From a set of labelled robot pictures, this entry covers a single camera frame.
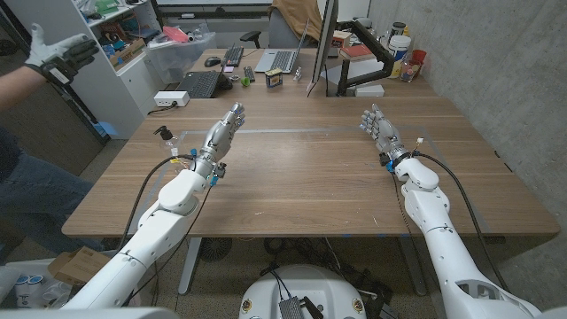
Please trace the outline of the person's white black gloved hand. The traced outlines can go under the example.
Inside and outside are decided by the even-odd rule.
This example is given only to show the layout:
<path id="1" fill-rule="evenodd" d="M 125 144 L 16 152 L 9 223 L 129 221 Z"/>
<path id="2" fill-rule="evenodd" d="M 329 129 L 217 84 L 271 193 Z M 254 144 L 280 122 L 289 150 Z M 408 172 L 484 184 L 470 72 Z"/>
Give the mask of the person's white black gloved hand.
<path id="1" fill-rule="evenodd" d="M 99 52 L 97 42 L 85 34 L 70 36 L 54 44 L 44 42 L 44 30 L 33 23 L 32 41 L 25 66 L 43 75 L 58 86 L 70 84 L 78 71 L 92 63 Z"/>

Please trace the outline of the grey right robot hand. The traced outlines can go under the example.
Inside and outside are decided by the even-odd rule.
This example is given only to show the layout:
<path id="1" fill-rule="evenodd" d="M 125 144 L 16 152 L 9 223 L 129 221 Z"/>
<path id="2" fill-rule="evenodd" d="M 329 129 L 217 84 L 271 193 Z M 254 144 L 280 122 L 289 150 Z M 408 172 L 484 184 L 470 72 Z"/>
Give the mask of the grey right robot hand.
<path id="1" fill-rule="evenodd" d="M 372 105 L 371 111 L 365 110 L 361 119 L 360 128 L 375 141 L 382 167 L 393 171 L 410 156 L 401 141 L 400 132 L 385 118 L 377 104 Z"/>

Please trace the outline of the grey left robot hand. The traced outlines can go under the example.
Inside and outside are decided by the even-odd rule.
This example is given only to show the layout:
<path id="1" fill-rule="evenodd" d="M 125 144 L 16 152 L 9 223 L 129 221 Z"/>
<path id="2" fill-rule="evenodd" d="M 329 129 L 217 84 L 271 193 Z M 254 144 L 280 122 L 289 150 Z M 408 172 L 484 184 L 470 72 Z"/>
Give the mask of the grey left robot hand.
<path id="1" fill-rule="evenodd" d="M 208 130 L 191 169 L 207 178 L 213 172 L 214 165 L 228 153 L 235 133 L 244 123 L 245 108 L 236 102 L 224 117 Z"/>

